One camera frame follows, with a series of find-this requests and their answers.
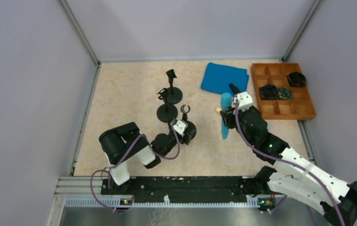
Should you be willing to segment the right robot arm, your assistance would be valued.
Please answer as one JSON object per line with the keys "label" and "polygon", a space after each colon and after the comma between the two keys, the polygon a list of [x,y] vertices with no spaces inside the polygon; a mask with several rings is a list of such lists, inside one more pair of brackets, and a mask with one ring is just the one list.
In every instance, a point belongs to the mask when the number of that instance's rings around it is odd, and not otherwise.
{"label": "right robot arm", "polygon": [[352,226],[357,220],[357,181],[341,180],[302,157],[267,129],[255,107],[221,110],[223,124],[236,129],[258,158],[271,164],[262,172],[270,191],[292,197],[315,209],[333,226]]}

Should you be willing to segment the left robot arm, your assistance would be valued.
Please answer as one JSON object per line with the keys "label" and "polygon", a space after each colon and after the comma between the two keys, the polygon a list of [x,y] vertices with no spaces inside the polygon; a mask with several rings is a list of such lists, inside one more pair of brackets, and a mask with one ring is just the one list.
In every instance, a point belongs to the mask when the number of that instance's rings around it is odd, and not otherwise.
{"label": "left robot arm", "polygon": [[189,145],[196,136],[196,126],[190,121],[173,119],[168,127],[168,134],[160,133],[152,142],[134,122],[102,133],[98,140],[108,161],[106,187],[121,186],[130,180],[127,161],[131,157],[137,157],[146,169],[151,169],[162,159],[178,158],[181,145]]}

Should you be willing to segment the blue toy microphone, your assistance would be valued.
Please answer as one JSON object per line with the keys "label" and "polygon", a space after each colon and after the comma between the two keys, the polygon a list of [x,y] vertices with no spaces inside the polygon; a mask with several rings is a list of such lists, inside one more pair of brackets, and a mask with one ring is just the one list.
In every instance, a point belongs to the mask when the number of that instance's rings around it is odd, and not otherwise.
{"label": "blue toy microphone", "polygon": [[222,139],[225,140],[228,137],[229,129],[225,125],[226,120],[226,109],[232,104],[232,96],[230,93],[223,93],[220,98],[220,108],[223,111],[222,121],[221,121],[221,135]]}

